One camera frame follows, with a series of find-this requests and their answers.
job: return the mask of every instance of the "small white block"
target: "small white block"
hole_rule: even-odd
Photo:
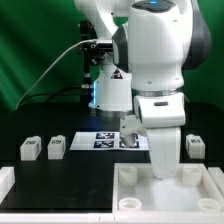
[[[20,155],[22,161],[36,160],[41,152],[41,138],[34,136],[27,138],[20,147]]]
[[[0,170],[0,204],[15,183],[14,167],[3,167]]]
[[[200,136],[188,135],[186,137],[186,149],[191,159],[205,158],[205,144]]]
[[[63,159],[65,154],[65,137],[59,135],[57,137],[52,137],[48,144],[48,159]]]

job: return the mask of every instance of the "white tray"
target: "white tray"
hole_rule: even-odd
[[[119,168],[137,167],[138,181],[134,186],[123,186],[119,181]],[[182,183],[183,167],[200,167],[201,183],[189,187]],[[113,213],[123,212],[119,201],[135,198],[142,204],[141,211],[134,212],[199,212],[198,201],[203,198],[215,199],[224,208],[224,199],[203,164],[182,164],[173,178],[157,179],[153,177],[150,164],[115,164]]]

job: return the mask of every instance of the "white cylinder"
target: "white cylinder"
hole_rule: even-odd
[[[134,186],[138,182],[138,169],[135,166],[119,168],[119,183],[123,186]]]
[[[200,167],[183,167],[182,183],[189,187],[201,184],[202,169]]]
[[[198,201],[198,210],[203,212],[221,212],[222,205],[211,198],[202,198]]]
[[[119,201],[120,211],[141,211],[142,203],[137,198],[123,198]]]

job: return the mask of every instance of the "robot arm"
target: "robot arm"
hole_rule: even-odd
[[[114,61],[132,73],[136,116],[121,120],[121,138],[133,144],[140,130],[148,139],[154,175],[174,176],[180,128],[185,124],[182,69],[198,67],[210,50],[210,33],[197,0],[140,1],[128,24],[113,36]]]
[[[127,17],[137,0],[74,0],[75,5],[94,25],[98,38],[109,38],[116,32],[114,17]]]

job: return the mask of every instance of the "blue light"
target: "blue light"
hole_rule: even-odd
[[[93,104],[96,104],[96,82],[93,83]]]

